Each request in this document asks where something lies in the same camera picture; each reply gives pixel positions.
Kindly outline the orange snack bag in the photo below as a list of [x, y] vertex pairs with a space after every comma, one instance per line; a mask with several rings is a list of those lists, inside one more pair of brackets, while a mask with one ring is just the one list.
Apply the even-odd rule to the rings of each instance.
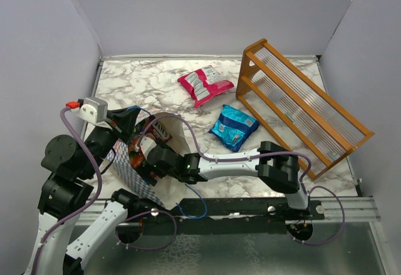
[[131, 151], [128, 153], [129, 162], [134, 170], [139, 170], [146, 163], [145, 157], [141, 152]]

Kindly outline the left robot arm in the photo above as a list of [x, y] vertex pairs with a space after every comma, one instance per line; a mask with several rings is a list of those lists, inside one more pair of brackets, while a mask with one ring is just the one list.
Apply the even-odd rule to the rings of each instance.
[[56, 136], [45, 148], [41, 166], [51, 174], [41, 188], [38, 233], [26, 274], [63, 273], [72, 230], [102, 190], [100, 165], [117, 140], [128, 141], [140, 113], [132, 107], [107, 110], [111, 127], [95, 127], [82, 140], [65, 116], [80, 108], [76, 101], [62, 108], [60, 118], [69, 134]]

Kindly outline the blue checkered paper bag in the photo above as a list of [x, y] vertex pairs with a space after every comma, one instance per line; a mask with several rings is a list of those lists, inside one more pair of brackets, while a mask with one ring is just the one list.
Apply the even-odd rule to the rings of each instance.
[[165, 209], [178, 208], [188, 185], [204, 182], [201, 156], [189, 152], [182, 119], [157, 113], [140, 120], [128, 143], [117, 141], [109, 153], [112, 174], [129, 190]]

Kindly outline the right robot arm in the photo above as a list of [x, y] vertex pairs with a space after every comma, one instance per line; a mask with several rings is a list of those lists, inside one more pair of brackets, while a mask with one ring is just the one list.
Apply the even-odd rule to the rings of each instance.
[[311, 160], [305, 154], [286, 151], [273, 142], [261, 142], [258, 148], [247, 152], [179, 155], [165, 143], [143, 137], [134, 149], [144, 156], [157, 175], [168, 175], [185, 184], [221, 177], [255, 177], [285, 195], [292, 218], [302, 219], [310, 213], [310, 197], [299, 174], [298, 159], [307, 161], [307, 170], [311, 168]]

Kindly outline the blue snack bag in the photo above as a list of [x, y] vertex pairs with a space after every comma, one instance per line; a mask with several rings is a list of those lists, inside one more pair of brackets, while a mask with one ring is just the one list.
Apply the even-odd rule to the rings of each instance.
[[223, 146], [232, 152], [238, 152], [259, 125], [260, 122], [254, 117], [232, 106], [223, 105], [219, 118], [209, 133], [217, 137]]

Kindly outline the pink snack bag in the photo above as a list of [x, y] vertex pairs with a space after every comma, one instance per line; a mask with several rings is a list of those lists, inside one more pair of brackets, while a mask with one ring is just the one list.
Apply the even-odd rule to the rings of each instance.
[[177, 81], [194, 100], [195, 108], [234, 88], [234, 84], [211, 65], [181, 76]]

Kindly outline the purple Fox's candy bag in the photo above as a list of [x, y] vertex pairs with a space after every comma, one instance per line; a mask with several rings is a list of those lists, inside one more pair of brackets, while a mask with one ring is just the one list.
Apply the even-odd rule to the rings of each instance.
[[[155, 117], [149, 116], [147, 118], [144, 118], [140, 122], [136, 124], [136, 126], [133, 129], [132, 133], [132, 143], [136, 143], [137, 140], [139, 139], [140, 135], [142, 134], [143, 130], [145, 127], [153, 120]], [[146, 131], [145, 133], [146, 137], [149, 137], [156, 142], [163, 141], [167, 143], [171, 138], [171, 134], [167, 131], [167, 129], [159, 122], [156, 121], [155, 123], [152, 124], [152, 126]]]

